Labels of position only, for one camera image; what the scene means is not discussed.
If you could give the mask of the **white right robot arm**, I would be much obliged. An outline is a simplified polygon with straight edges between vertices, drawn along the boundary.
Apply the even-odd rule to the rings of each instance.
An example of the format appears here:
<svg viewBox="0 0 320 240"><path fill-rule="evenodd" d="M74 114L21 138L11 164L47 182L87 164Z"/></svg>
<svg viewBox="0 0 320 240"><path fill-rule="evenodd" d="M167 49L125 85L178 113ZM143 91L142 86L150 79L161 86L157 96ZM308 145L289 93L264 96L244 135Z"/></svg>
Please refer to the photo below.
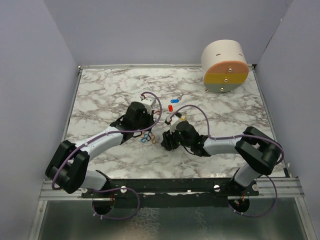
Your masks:
<svg viewBox="0 0 320 240"><path fill-rule="evenodd" d="M199 134L193 125L184 120L166 120L169 130L162 134L161 146L166 151L183 147L198 157L218 154L239 154L245 164L230 180L230 191L240 196L258 177L269 176L284 158L282 146L253 126L236 136L210 137Z"/></svg>

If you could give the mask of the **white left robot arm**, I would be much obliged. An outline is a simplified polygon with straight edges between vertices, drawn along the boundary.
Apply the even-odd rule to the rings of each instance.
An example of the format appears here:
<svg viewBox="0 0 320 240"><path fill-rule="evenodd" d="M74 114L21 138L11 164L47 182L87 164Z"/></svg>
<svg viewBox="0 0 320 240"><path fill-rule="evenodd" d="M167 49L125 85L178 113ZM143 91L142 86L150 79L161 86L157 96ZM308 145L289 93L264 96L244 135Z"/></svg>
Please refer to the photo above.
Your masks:
<svg viewBox="0 0 320 240"><path fill-rule="evenodd" d="M133 101L126 113L101 133L76 143L64 140L48 164L45 175L59 189L69 194L82 188L92 189L101 198L106 197L111 190L107 182L109 178L98 170L88 170L89 162L105 151L125 143L135 133L151 129L155 124L155 102L153 97Z"/></svg>

